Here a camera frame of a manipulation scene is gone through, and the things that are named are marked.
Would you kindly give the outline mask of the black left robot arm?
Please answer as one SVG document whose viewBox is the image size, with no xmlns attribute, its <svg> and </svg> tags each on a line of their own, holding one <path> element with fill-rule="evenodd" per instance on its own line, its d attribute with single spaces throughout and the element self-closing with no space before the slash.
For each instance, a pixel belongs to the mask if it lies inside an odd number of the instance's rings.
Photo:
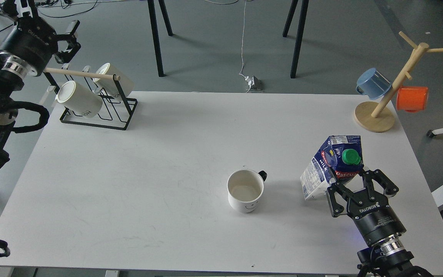
<svg viewBox="0 0 443 277">
<path fill-rule="evenodd" d="M 42 105 L 12 100 L 27 75 L 38 77 L 55 57 L 68 63 L 81 48 L 76 38 L 79 21 L 58 34 L 39 16 L 33 0 L 0 0 L 0 16 L 9 18 L 12 30 L 0 46 L 0 169 L 9 161 L 4 150 L 11 133 L 29 133 L 46 126 L 50 114 Z"/>
</svg>

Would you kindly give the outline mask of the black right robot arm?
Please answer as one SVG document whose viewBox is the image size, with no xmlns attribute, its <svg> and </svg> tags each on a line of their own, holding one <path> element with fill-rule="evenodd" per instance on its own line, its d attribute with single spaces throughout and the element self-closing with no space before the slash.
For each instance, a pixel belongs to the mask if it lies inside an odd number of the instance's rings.
<svg viewBox="0 0 443 277">
<path fill-rule="evenodd" d="M 367 244 L 357 253 L 358 276 L 430 277 L 429 271 L 411 263 L 414 256 L 400 240 L 406 228 L 389 205 L 389 197 L 398 187 L 379 169 L 361 170 L 363 188 L 356 192 L 347 188 L 333 169 L 330 174 L 326 196 L 332 217 L 345 213 Z"/>
</svg>

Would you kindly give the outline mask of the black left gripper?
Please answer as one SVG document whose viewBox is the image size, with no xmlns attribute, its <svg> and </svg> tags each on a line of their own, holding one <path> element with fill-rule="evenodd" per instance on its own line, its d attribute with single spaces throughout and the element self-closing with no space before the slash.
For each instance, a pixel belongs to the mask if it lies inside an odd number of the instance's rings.
<svg viewBox="0 0 443 277">
<path fill-rule="evenodd" d="M 31 67 L 33 76 L 42 74 L 53 54 L 57 63 L 64 64 L 71 62 L 81 49 L 76 35 L 80 21 L 72 21 L 64 34 L 55 35 L 56 30 L 39 19 L 34 0 L 0 0 L 0 16 L 15 22 L 0 45 L 0 59 L 11 55 L 20 58 Z M 67 48 L 57 52 L 57 42 L 67 42 Z"/>
</svg>

